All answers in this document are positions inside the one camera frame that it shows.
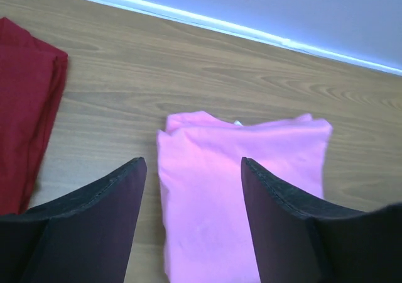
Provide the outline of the pink t shirt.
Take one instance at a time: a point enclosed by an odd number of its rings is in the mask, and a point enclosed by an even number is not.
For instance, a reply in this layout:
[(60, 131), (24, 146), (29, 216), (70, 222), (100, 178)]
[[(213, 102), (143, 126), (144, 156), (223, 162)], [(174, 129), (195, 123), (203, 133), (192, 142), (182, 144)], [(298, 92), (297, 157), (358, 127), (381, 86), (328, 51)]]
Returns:
[(241, 160), (322, 197), (331, 133), (330, 123), (309, 114), (252, 126), (204, 111), (169, 115), (156, 134), (168, 280), (258, 282)]

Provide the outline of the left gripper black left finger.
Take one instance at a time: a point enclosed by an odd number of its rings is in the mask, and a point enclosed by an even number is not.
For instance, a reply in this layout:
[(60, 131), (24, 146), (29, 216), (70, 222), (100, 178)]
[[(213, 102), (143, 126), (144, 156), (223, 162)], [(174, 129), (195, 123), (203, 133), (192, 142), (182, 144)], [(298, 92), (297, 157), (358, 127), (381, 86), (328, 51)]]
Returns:
[(22, 214), (1, 217), (2, 282), (123, 282), (147, 166), (134, 158)]

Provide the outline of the folded red t shirt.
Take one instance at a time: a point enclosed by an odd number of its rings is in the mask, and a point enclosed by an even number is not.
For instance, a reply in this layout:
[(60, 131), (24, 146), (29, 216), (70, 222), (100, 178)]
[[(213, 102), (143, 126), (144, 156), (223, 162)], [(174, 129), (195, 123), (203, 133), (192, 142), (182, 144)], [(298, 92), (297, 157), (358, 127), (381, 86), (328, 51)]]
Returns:
[(1, 18), (1, 214), (30, 203), (67, 67), (66, 52)]

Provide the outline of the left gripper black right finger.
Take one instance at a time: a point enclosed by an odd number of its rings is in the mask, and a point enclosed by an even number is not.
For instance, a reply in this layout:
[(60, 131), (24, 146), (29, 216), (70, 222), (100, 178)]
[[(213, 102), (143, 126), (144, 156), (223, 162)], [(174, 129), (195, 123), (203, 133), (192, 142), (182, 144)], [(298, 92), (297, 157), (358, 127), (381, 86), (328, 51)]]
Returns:
[(250, 158), (242, 189), (262, 282), (400, 282), (401, 204), (363, 212), (291, 185)]

